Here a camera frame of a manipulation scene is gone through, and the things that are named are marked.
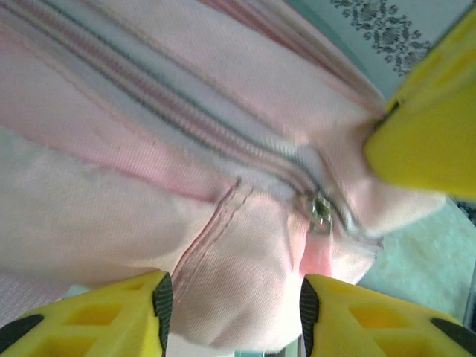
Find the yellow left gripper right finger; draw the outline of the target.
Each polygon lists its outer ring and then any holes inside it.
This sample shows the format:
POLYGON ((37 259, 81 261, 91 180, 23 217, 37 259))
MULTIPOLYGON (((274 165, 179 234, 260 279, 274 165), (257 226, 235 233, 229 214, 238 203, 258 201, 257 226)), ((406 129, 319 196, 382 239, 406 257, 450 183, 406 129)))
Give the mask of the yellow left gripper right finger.
POLYGON ((300 319, 306 356, 475 355, 475 334, 455 319, 322 275, 305 276, 300 319))

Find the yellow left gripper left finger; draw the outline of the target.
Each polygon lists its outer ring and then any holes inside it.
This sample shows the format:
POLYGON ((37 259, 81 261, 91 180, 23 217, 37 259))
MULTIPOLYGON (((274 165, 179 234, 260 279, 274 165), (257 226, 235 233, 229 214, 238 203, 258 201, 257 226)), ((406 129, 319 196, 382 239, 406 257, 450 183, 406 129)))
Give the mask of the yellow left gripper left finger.
POLYGON ((154 271, 31 310, 1 328, 1 355, 165 356, 169 273, 154 271))

